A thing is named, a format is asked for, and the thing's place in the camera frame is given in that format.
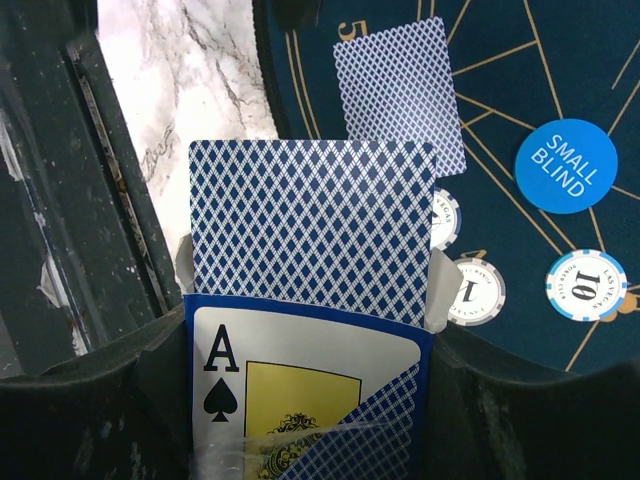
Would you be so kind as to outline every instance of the ace of spades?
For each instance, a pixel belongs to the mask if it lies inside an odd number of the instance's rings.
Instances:
[[[221,350],[221,344],[224,344],[224,350]],[[214,365],[216,358],[226,358],[229,362],[229,366],[225,367],[224,371],[231,374],[238,373],[240,368],[237,366],[235,357],[233,356],[233,350],[231,348],[231,342],[229,335],[227,334],[227,328],[224,324],[218,327],[216,338],[213,341],[211,347],[211,353],[209,359],[205,364],[203,370],[205,372],[217,372],[218,366]],[[225,413],[231,415],[238,409],[238,401],[234,393],[231,391],[224,378],[219,378],[215,385],[211,388],[211,391],[207,394],[203,404],[205,412],[212,414],[212,422],[228,422],[229,419],[225,416]]]

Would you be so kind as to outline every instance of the white poker chip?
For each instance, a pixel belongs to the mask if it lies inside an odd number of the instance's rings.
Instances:
[[[436,187],[433,194],[431,249],[446,250],[458,238],[461,225],[460,204],[444,188]]]
[[[566,254],[552,265],[546,280],[553,308],[577,322],[595,322],[614,313],[628,286],[618,261],[598,250]]]
[[[461,258],[454,263],[462,272],[463,280],[449,309],[449,321],[472,327],[494,319],[507,299],[507,288],[500,272],[480,258]]]

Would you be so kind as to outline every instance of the marble surface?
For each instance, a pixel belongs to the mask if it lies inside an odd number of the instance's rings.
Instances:
[[[99,0],[99,40],[169,251],[196,139],[275,138],[251,0]]]

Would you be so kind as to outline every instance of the spade symbol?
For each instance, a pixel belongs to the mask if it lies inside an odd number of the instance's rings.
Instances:
[[[212,422],[228,422],[225,413],[233,413],[238,409],[236,397],[229,386],[221,378],[213,386],[207,398],[204,399],[204,411],[210,414],[217,413]]]

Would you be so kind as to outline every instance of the blue poker chip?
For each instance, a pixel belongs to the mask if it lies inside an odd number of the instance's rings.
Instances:
[[[577,322],[595,322],[614,314],[628,286],[620,263],[598,250],[564,255],[551,266],[546,279],[553,308]]]
[[[444,188],[435,187],[431,218],[431,249],[446,250],[456,241],[462,225],[458,201]]]
[[[522,194],[536,207],[576,213],[599,202],[618,172],[618,154],[598,126],[576,118],[549,122],[524,141],[515,165]]]

